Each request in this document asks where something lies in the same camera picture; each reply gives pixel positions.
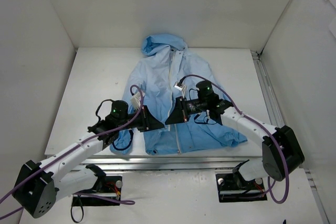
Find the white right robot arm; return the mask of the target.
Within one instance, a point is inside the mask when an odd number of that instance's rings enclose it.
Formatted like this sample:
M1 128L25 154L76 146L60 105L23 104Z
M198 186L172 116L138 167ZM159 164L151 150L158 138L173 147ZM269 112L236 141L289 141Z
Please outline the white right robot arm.
M232 175L236 187L245 188L251 180L265 176L280 182L305 161L296 135L289 126L270 125L239 111L231 101L221 99L208 80L197 83L196 89L196 99L176 98L175 107L165 124L186 123L192 114L205 112L212 121L232 128L256 143L262 150L262 157L238 165Z

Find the light blue hooded jacket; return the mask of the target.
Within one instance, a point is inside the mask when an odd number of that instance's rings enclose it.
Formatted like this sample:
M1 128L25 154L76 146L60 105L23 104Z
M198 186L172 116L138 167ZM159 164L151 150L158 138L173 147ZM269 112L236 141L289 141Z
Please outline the light blue hooded jacket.
M187 43L171 34L156 34L146 37L141 47L145 58L141 59L130 73L122 100L131 102L130 87L135 84L145 93L144 104L160 122L165 122L181 93L174 87L183 77L191 98L201 77L219 84L209 63L189 51ZM149 155L182 154L193 151L236 147L246 142L247 137L219 124L186 123L167 125L162 129L143 133L145 152Z

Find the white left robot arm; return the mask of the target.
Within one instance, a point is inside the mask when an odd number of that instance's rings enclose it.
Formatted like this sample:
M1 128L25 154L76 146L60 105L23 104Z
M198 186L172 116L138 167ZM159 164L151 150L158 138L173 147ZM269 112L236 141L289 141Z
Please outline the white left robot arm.
M136 128L147 132L163 127L164 124L150 113L146 105L130 114L126 102L114 101L111 112L88 127L82 140L43 161L35 163L29 160L23 164L12 196L33 218L40 218L64 197L87 189L97 193L105 186L106 175L101 168L87 165L78 172L72 170L113 144L122 130Z

